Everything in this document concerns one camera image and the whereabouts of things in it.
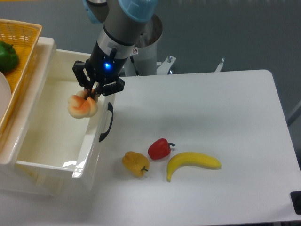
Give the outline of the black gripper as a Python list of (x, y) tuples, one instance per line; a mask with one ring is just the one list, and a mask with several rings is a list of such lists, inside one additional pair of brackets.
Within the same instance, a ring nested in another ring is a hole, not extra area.
[(78, 84), (87, 91), (84, 99), (91, 97), (97, 102), (99, 96), (123, 91), (125, 81), (119, 77), (119, 73), (127, 58), (110, 58), (110, 53), (106, 54), (96, 43), (86, 63), (78, 60), (74, 62), (73, 73)]

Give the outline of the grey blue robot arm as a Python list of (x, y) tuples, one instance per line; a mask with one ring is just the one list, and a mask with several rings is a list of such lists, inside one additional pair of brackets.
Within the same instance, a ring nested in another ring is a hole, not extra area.
[(76, 61), (72, 70), (86, 94), (84, 99), (108, 96), (123, 90), (119, 73), (151, 20), (156, 0), (85, 0), (92, 20), (103, 27), (85, 62)]

